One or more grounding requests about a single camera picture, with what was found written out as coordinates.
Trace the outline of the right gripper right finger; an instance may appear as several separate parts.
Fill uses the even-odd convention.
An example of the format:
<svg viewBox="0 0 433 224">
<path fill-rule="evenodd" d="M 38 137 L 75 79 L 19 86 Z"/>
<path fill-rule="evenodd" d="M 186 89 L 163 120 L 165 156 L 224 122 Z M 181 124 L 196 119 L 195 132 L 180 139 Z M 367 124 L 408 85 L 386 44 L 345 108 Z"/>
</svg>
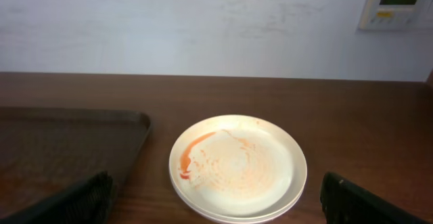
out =
<svg viewBox="0 0 433 224">
<path fill-rule="evenodd" d="M 320 203 L 327 224 L 428 224 L 333 172 L 323 177 Z"/>
</svg>

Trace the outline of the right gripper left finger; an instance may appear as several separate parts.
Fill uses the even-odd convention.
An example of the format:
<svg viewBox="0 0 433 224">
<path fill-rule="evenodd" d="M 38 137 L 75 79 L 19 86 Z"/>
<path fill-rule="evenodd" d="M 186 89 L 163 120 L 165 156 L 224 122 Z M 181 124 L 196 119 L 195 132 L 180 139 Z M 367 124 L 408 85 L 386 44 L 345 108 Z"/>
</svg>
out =
<svg viewBox="0 0 433 224">
<path fill-rule="evenodd" d="M 1 224 L 104 224 L 113 197 L 113 178 L 100 172 L 2 219 Z"/>
</svg>

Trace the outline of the cream white plate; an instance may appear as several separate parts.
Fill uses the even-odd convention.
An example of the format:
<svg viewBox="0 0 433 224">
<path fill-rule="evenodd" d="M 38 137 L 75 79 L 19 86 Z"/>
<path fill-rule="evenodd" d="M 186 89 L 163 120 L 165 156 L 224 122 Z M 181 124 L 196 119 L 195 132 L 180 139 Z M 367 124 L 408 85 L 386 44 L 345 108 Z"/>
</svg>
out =
<svg viewBox="0 0 433 224">
<path fill-rule="evenodd" d="M 186 129 L 168 159 L 170 180 L 237 201 L 262 199 L 293 179 L 307 180 L 303 151 L 286 131 L 245 115 L 207 118 Z"/>
</svg>

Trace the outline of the pinkish white plate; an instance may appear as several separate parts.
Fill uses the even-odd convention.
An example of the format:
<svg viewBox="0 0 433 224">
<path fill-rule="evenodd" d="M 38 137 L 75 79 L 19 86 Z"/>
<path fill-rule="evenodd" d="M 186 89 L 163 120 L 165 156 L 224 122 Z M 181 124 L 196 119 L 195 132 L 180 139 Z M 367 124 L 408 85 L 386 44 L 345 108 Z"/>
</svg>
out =
<svg viewBox="0 0 433 224">
<path fill-rule="evenodd" d="M 182 188 L 175 180 L 171 183 L 182 201 L 199 215 L 216 223 L 233 224 L 266 223 L 282 216 L 294 207 L 305 187 L 305 182 L 293 179 L 287 188 L 276 188 L 283 191 L 282 195 L 274 190 L 260 200 L 237 201 L 209 191 Z"/>
</svg>

